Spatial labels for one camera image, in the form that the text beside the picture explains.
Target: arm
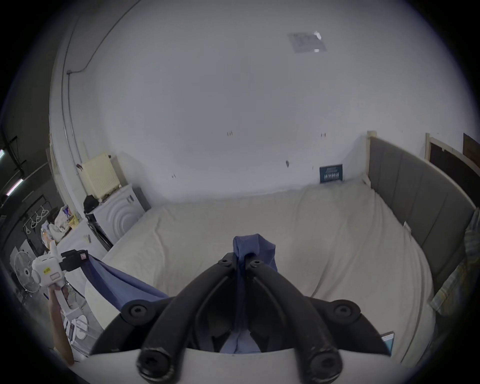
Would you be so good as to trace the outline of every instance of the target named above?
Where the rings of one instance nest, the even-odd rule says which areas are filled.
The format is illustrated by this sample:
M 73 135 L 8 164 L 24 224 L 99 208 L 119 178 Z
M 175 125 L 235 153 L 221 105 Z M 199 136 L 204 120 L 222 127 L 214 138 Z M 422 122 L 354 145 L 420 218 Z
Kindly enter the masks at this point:
M 48 287 L 48 311 L 50 312 L 50 321 L 52 323 L 53 345 L 66 361 L 68 365 L 73 365 L 73 353 L 70 343 L 63 328 L 63 320 L 60 314 L 60 304 L 55 296 L 55 290 L 60 289 L 55 285 Z M 68 297 L 67 287 L 62 288 L 65 298 Z

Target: mattress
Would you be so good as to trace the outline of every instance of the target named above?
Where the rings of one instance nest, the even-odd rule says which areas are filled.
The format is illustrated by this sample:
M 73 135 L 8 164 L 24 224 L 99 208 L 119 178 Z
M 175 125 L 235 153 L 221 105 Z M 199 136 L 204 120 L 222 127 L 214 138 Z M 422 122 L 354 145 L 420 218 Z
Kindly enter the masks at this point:
M 394 332 L 392 359 L 415 365 L 430 342 L 432 276 L 420 246 L 361 180 L 148 211 L 103 262 L 170 296 L 232 251 L 235 236 L 276 244 L 276 265 L 302 294 L 357 303 L 380 334 Z M 87 283 L 105 328 L 118 314 Z

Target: blue cloth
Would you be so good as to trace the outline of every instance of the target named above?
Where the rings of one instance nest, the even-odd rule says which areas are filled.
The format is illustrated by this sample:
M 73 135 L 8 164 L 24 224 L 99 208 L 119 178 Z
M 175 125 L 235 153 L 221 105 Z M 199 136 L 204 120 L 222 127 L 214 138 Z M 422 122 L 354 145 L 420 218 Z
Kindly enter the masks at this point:
M 277 270 L 275 244 L 268 242 L 259 234 L 236 236 L 233 239 L 233 251 L 237 256 L 237 309 L 232 334 L 220 352 L 260 352 L 248 330 L 245 303 L 245 256 L 254 253 L 257 259 Z M 158 289 L 92 256 L 89 256 L 87 262 L 82 265 L 82 271 L 98 293 L 119 311 L 131 300 L 158 301 L 168 297 Z
M 237 310 L 232 334 L 226 340 L 220 352 L 253 353 L 260 352 L 258 345 L 250 336 L 245 303 L 245 256 L 254 253 L 257 259 L 275 269 L 275 244 L 265 240 L 259 234 L 236 236 L 233 239 L 233 252 L 237 256 Z
M 168 295 L 118 269 L 89 256 L 82 271 L 93 287 L 119 311 L 132 300 L 159 301 Z

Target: pillow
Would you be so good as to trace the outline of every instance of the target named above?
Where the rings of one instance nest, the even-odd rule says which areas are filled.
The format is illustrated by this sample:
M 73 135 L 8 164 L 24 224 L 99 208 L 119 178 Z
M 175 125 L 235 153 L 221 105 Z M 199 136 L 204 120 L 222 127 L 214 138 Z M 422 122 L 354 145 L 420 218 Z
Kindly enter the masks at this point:
M 445 280 L 430 302 L 442 316 L 458 314 L 467 303 L 480 271 L 480 208 L 465 230 L 465 258 Z

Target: gray upholstered headboard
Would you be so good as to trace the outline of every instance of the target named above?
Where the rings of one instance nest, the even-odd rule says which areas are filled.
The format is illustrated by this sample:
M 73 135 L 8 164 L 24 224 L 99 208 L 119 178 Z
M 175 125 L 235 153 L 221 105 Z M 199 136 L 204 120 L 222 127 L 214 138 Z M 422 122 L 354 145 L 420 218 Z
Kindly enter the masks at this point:
M 475 206 L 445 173 L 426 160 L 376 137 L 367 137 L 372 188 L 405 221 L 423 249 L 436 292 L 465 256 L 463 237 Z

